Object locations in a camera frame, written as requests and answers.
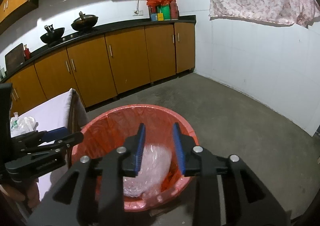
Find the wok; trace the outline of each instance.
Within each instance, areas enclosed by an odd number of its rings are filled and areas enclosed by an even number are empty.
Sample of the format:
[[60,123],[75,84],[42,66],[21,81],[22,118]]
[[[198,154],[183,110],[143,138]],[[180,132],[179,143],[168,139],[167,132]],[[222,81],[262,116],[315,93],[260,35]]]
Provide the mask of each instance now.
[[79,12],[79,16],[80,17],[71,24],[71,27],[76,31],[89,29],[97,24],[98,17],[95,15],[92,15],[92,14],[86,15],[86,14],[83,14],[82,12]]
[[53,25],[44,26],[45,30],[47,31],[46,34],[43,34],[40,39],[43,43],[50,44],[62,37],[64,34],[64,28],[53,29]]

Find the silver screw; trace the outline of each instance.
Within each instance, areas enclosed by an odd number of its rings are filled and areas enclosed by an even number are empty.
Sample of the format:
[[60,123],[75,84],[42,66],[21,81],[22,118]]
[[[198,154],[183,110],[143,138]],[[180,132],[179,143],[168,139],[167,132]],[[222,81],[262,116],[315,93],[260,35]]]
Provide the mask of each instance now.
[[193,147],[193,151],[196,153],[201,153],[203,151],[203,148],[201,146],[195,146]]
[[240,158],[237,155],[231,155],[230,156],[230,160],[232,162],[238,162],[240,160]]
[[90,157],[88,157],[88,156],[83,156],[80,158],[81,163],[87,163],[89,160],[90,160]]
[[118,147],[118,148],[117,148],[117,152],[118,152],[119,154],[125,153],[126,151],[127,151],[127,149],[126,149],[125,147]]

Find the concrete floor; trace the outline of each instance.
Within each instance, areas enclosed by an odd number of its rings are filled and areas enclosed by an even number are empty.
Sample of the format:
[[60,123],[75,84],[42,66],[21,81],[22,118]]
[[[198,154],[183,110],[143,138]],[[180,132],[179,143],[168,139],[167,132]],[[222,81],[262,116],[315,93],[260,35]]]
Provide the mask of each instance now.
[[[320,140],[263,104],[195,73],[123,97],[88,113],[93,119],[127,104],[154,104],[172,109],[193,127],[212,153],[239,155],[265,183],[291,218],[304,213],[320,187]],[[129,225],[192,225],[195,184],[174,210],[149,217],[129,217]]]

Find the white tablecloth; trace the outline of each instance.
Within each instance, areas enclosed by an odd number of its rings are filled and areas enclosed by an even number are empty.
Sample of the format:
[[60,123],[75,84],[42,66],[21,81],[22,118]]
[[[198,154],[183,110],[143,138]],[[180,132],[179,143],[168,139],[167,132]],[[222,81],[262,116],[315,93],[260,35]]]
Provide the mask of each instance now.
[[[38,122],[38,126],[36,128],[38,131],[49,131],[61,127],[67,128],[73,91],[73,89],[70,89],[68,92],[50,99],[21,116],[31,116],[35,118],[36,122]],[[77,101],[75,108],[77,111],[78,124],[82,127],[88,123],[88,117],[80,100]],[[39,178],[38,187],[40,200],[42,200],[45,193],[61,178],[67,169],[68,167],[65,165]]]

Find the bubble wrap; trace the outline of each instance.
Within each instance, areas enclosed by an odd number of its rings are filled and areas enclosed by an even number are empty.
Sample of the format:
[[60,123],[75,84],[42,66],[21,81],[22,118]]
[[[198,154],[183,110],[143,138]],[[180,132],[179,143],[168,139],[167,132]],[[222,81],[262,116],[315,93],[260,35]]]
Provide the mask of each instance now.
[[171,151],[163,146],[146,145],[141,169],[137,177],[123,177],[125,196],[148,199],[161,191],[161,184],[169,172]]

